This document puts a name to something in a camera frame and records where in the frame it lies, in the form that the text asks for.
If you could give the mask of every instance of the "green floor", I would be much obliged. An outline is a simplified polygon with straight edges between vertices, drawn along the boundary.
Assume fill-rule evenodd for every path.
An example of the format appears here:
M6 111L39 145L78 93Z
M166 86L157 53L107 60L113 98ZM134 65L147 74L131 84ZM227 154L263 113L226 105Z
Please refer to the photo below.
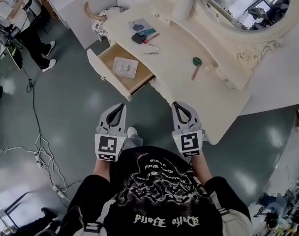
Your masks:
M171 109L154 88L143 87L127 102L111 84L100 80L71 30L60 21L50 23L47 28L49 33L40 32L41 38L45 43L56 40L57 45L50 54L57 59L56 66L42 73L27 53L24 67L36 80L35 106L42 133L50 143L67 184L93 171L94 133L100 114L120 102L127 105L127 126L136 127L146 145L177 151L171 136ZM97 41L92 48L98 54L107 46L104 40ZM0 62L0 69L13 80L16 90L13 95L5 94L0 101L0 149L4 149L5 139L9 147L34 149L38 130L32 94L26 93L28 80L23 71L10 72L6 66ZM239 117L219 144L204 144L212 174L225 177L240 198L250 204L260 194L283 152L294 117L294 108ZM62 181L55 176L55 183ZM76 189L77 185L69 188L68 198L73 197ZM12 214L18 224L32 220L31 216L36 219L35 210L42 206L64 209L51 188L47 173L35 165L33 155L19 150L2 154L0 206L6 207L19 194L30 190L34 193L27 198L29 203L18 208L25 209L26 216L22 216L23 211Z

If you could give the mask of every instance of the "white shirt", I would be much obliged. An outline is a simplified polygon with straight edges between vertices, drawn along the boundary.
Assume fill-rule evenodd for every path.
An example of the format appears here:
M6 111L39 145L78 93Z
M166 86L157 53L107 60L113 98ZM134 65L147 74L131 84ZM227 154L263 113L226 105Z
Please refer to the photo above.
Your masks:
M14 18L7 19L8 15L12 12L15 1L1 0L0 1L0 25L9 27L11 24L17 26L21 32L30 26L30 21L27 14L23 9L19 9Z

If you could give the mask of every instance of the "gray pants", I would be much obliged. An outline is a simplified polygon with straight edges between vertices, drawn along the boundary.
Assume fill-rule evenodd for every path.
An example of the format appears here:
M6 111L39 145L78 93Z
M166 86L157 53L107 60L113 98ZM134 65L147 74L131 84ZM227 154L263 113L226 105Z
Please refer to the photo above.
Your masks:
M126 139L122 150L140 146L143 146L143 139L138 135L132 135L130 138Z

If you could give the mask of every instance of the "person in white shirt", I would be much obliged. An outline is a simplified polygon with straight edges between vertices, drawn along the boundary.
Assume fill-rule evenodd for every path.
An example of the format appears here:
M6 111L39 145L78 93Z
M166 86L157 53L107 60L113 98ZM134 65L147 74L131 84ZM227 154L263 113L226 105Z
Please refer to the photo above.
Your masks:
M44 44L40 41L36 29L30 26L27 14L21 8L23 1L0 0L0 25L6 31L18 27L20 33L16 35L16 38L23 42L32 59L45 72L56 64L56 60L48 60L42 55L47 57L55 46L55 42L51 41L50 44Z

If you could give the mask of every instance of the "open drawer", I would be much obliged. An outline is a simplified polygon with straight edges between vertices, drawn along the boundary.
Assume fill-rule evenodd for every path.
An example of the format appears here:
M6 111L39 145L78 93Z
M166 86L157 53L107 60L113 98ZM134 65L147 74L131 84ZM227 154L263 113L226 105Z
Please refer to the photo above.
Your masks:
M110 82L128 101L132 99L131 95L154 77L152 72L140 61L134 79L113 73L112 67L115 57L138 60L118 44L109 47L98 56L91 49L88 49L87 56L95 71L100 74L101 79Z

